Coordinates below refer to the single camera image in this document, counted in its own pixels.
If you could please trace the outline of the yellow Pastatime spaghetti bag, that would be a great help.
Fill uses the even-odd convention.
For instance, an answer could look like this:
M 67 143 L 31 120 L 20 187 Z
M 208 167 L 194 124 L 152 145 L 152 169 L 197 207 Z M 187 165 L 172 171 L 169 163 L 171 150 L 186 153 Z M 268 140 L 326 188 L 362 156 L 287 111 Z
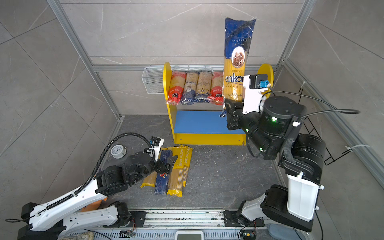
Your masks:
M 184 180 L 184 165 L 186 152 L 186 146 L 172 148 L 173 156 L 177 156 L 177 160 L 175 161 L 172 172 L 170 174 L 169 189 L 167 191 L 167 195 L 176 197 L 183 196 L 182 188 Z

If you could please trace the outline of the dark blue spaghetti No5 bag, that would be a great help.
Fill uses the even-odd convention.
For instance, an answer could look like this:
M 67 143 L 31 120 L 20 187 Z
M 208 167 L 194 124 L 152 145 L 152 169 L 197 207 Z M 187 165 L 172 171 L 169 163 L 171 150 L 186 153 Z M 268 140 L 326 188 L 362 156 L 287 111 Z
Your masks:
M 173 153 L 171 150 L 162 150 L 160 155 L 160 161 L 167 163 L 167 159 L 172 157 Z M 156 183 L 155 183 L 155 195 L 165 195 L 168 190 L 168 174 L 159 174 L 157 173 Z

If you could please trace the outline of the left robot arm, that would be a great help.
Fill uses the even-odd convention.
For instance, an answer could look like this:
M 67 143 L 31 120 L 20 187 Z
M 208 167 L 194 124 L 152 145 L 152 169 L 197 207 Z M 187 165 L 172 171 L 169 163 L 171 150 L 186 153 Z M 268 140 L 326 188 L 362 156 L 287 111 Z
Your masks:
M 152 160 L 150 155 L 138 152 L 128 156 L 120 165 L 109 166 L 95 174 L 85 188 L 61 196 L 57 206 L 28 203 L 23 206 L 21 218 L 26 226 L 19 229 L 19 240 L 57 240 L 71 232 L 97 226 L 122 227 L 129 224 L 131 214 L 126 204 L 117 203 L 105 209 L 81 212 L 81 209 L 126 191 L 153 172 L 169 174 L 178 159 Z

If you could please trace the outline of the red clear spaghetti bag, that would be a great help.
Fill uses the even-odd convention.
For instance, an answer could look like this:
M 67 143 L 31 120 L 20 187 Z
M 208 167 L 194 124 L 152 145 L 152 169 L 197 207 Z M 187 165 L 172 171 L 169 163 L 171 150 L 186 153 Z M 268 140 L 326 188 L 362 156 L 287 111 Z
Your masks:
M 168 90 L 168 105 L 178 105 L 181 101 L 187 73 L 174 71 L 171 77 L 170 88 Z

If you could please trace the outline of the blue Ankara spaghetti bag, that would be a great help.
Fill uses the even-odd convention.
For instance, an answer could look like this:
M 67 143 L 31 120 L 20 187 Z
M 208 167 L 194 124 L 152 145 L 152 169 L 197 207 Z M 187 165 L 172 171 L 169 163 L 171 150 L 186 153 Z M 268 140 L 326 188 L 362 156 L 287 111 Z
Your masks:
M 225 19 L 223 99 L 241 102 L 243 83 L 256 19 L 250 21 Z

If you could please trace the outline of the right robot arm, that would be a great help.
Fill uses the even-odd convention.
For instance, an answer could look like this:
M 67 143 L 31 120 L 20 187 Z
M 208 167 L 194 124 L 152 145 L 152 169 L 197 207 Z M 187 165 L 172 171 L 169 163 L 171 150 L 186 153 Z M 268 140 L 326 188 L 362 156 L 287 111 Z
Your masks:
M 260 197 L 243 201 L 236 213 L 242 225 L 268 217 L 286 226 L 310 232 L 323 172 L 325 142 L 300 132 L 306 107 L 288 97 L 266 99 L 260 112 L 243 113 L 244 104 L 225 100 L 227 127 L 243 130 L 264 160 L 278 160 L 288 186 L 272 185 Z

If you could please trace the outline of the blue-end Chinese spaghetti bag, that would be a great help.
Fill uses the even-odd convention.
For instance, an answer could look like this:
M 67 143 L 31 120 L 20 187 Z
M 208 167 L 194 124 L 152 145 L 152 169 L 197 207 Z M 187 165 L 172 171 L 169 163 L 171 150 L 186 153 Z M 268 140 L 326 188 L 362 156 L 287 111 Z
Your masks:
M 195 103 L 208 103 L 211 91 L 211 83 L 212 83 L 212 72 L 202 71 L 199 73 L 196 95 L 194 102 Z

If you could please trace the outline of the blue Ankara bag label down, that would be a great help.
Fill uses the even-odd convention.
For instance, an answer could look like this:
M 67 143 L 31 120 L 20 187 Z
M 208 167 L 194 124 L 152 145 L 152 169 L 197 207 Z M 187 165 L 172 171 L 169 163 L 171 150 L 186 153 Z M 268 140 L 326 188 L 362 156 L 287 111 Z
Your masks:
M 199 72 L 188 72 L 181 98 L 182 105 L 192 105 L 195 102 L 196 88 L 199 79 Z

